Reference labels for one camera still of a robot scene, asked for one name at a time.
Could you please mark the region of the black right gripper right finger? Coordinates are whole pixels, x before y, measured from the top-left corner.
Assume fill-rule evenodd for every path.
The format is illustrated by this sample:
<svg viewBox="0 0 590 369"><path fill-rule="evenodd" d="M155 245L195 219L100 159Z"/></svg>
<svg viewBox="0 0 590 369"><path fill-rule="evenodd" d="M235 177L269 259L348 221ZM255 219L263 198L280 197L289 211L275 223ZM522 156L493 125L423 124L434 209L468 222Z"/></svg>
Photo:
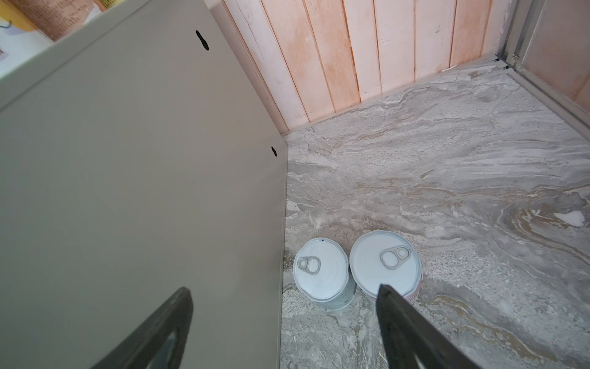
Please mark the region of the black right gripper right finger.
<svg viewBox="0 0 590 369"><path fill-rule="evenodd" d="M390 368L477 368L391 286L381 284L376 315Z"/></svg>

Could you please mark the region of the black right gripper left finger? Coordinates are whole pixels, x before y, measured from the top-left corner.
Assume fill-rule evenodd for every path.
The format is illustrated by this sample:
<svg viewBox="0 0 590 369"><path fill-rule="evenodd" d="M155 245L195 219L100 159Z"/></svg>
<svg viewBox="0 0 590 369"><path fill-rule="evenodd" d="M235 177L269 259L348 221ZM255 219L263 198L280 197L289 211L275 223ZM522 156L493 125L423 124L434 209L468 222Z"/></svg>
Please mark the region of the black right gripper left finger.
<svg viewBox="0 0 590 369"><path fill-rule="evenodd" d="M179 368L191 328L191 292L180 288L94 368Z"/></svg>

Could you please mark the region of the pink label can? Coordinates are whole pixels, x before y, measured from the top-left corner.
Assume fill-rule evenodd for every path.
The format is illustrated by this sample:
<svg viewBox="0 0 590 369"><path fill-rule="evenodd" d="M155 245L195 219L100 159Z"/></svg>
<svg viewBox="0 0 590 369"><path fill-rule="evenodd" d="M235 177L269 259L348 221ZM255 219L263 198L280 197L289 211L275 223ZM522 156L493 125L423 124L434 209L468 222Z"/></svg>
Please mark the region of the pink label can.
<svg viewBox="0 0 590 369"><path fill-rule="evenodd" d="M1 1L18 9L50 40L56 42L80 29L91 13L103 11L96 1Z"/></svg>

